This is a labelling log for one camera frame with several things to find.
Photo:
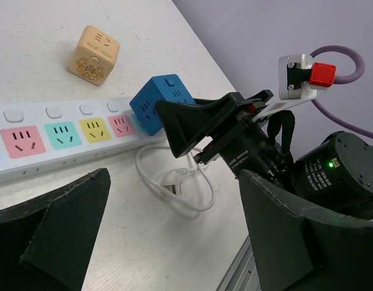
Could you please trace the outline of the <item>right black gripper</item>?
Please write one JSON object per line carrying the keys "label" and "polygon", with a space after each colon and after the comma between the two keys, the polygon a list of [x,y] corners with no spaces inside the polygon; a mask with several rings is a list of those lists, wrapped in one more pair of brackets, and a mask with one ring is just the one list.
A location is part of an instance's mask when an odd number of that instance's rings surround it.
{"label": "right black gripper", "polygon": [[172,154],[185,156],[205,137],[212,138],[195,162],[208,164],[221,157],[229,166],[237,166],[256,155],[267,137],[253,121],[272,98],[270,90],[262,90],[250,98],[239,92],[218,100],[197,99],[196,105],[168,103],[157,109]]}

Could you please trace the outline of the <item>blue cube socket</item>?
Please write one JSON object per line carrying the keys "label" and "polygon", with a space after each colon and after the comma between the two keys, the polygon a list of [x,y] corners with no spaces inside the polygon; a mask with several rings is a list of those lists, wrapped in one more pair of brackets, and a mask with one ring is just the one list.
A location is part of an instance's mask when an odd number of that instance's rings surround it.
{"label": "blue cube socket", "polygon": [[130,101],[130,107],[150,136],[163,128],[157,110],[168,103],[196,105],[177,74],[151,77]]}

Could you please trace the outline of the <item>beige cube socket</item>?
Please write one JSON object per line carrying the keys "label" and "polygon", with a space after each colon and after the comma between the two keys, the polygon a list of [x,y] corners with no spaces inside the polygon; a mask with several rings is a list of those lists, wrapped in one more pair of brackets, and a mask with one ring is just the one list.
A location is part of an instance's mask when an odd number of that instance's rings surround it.
{"label": "beige cube socket", "polygon": [[100,86],[114,69],[119,50],[120,44],[117,40],[98,28],[88,25],[81,34],[67,70]]}

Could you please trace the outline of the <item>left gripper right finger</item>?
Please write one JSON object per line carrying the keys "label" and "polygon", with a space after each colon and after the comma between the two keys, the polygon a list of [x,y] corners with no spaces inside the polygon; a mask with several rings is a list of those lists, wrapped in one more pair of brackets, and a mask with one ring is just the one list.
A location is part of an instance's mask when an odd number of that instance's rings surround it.
{"label": "left gripper right finger", "polygon": [[240,195],[262,290],[373,290],[373,221],[243,170]]}

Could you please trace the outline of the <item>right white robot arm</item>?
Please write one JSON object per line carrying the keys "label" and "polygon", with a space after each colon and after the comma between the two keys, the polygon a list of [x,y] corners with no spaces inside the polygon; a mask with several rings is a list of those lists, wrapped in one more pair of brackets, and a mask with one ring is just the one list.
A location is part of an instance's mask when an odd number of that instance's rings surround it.
{"label": "right white robot arm", "polygon": [[294,114],[282,110],[256,118],[271,97],[269,90],[250,98],[233,92],[218,100],[196,99],[193,104],[158,101],[154,109],[175,157],[209,137],[211,142],[195,162],[208,164],[221,157],[235,176],[249,170],[329,210],[373,219],[373,146],[339,131],[293,159]]}

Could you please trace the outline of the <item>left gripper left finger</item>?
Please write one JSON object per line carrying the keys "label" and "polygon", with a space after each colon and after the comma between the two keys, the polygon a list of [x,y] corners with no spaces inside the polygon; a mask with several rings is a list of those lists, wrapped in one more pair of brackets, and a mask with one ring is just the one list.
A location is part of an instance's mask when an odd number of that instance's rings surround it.
{"label": "left gripper left finger", "polygon": [[81,290],[110,185],[100,168],[0,210],[0,290]]}

